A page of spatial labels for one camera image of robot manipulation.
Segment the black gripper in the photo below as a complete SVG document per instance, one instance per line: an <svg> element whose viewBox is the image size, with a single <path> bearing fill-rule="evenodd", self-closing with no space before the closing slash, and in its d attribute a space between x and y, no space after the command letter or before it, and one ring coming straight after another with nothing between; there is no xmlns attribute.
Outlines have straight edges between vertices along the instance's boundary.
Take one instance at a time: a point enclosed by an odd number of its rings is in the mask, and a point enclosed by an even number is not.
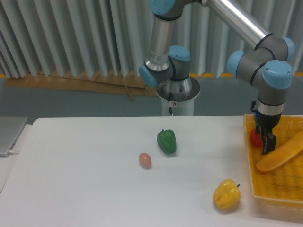
<svg viewBox="0 0 303 227"><path fill-rule="evenodd" d="M274 127L276 127L280 121L281 113L278 115L265 115L261 112L254 113L255 121L255 140L262 141L263 149L262 155L267 155L269 152L275 150L276 136L272 133Z"/></svg>

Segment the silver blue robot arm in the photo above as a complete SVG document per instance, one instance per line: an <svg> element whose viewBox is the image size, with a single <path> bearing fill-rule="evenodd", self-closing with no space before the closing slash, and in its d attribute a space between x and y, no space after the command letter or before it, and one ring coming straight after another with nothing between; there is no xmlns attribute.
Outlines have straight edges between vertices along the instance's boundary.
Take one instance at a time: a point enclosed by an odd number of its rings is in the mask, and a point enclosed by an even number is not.
<svg viewBox="0 0 303 227"><path fill-rule="evenodd" d="M149 55L139 73L149 87L167 101L165 114L172 114L175 102L193 100L200 91L189 77L190 52L183 46L172 46L170 40L175 21L190 4L188 0L151 0L149 8L155 16ZM258 99L251 103L255 134L262 141L263 154L275 150L273 128L279 123L288 89L293 78L288 60L295 52L291 39L276 38L255 21L239 4L231 0L202 0L221 20L231 27L254 51L234 52L227 61L227 71L258 90Z"/></svg>

